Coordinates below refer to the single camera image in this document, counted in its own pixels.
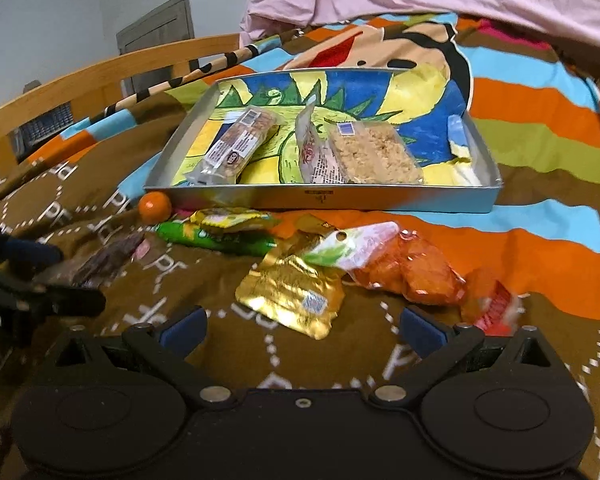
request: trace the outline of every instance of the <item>qr code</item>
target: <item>qr code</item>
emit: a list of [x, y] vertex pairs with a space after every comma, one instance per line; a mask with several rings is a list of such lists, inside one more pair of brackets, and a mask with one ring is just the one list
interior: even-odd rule
[[340, 123], [338, 124], [338, 131], [341, 135], [353, 135], [355, 131], [353, 130], [353, 123]]
[[240, 120], [240, 124], [245, 126], [252, 126], [256, 119], [260, 116], [260, 112], [256, 110], [249, 110], [245, 116]]
[[320, 316], [327, 308], [327, 298], [309, 290], [304, 300], [302, 300], [302, 308], [316, 316]]

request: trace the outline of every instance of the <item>orange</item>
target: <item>orange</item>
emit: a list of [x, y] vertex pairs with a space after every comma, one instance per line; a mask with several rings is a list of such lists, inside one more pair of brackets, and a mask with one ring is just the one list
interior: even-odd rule
[[138, 211], [145, 224], [159, 224], [171, 217], [171, 200], [161, 191], [151, 191], [140, 199]]

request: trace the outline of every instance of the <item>metal bolt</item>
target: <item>metal bolt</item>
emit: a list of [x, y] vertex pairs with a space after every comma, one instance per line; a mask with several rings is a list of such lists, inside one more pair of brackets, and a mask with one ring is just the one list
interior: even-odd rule
[[224, 386], [207, 386], [200, 390], [200, 398], [206, 402], [225, 402], [231, 397], [231, 390]]
[[312, 402], [309, 399], [296, 399], [296, 406], [298, 408], [310, 408]]
[[407, 396], [405, 389], [401, 386], [396, 386], [395, 384], [380, 386], [375, 393], [376, 397], [380, 400], [384, 400], [384, 402], [397, 402], [398, 400], [403, 400]]

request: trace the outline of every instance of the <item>door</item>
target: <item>door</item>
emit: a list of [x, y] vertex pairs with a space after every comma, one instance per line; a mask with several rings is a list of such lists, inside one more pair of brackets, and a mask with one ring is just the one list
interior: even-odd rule
[[[120, 54], [193, 37], [189, 0], [169, 0], [116, 35]], [[189, 67], [197, 69], [198, 60], [189, 61]], [[171, 66], [159, 68], [125, 80], [125, 90], [128, 95], [135, 94], [170, 78]]]

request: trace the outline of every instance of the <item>wooden bed rail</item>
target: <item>wooden bed rail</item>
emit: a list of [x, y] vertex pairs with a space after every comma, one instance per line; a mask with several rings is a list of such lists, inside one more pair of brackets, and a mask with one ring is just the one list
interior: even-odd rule
[[16, 166], [8, 134], [40, 114], [70, 102], [74, 121], [103, 110], [122, 98], [120, 81], [133, 75], [172, 65], [173, 76], [189, 73], [188, 62], [238, 48], [238, 34], [210, 36], [145, 48], [106, 59], [60, 76], [0, 107], [0, 176]]

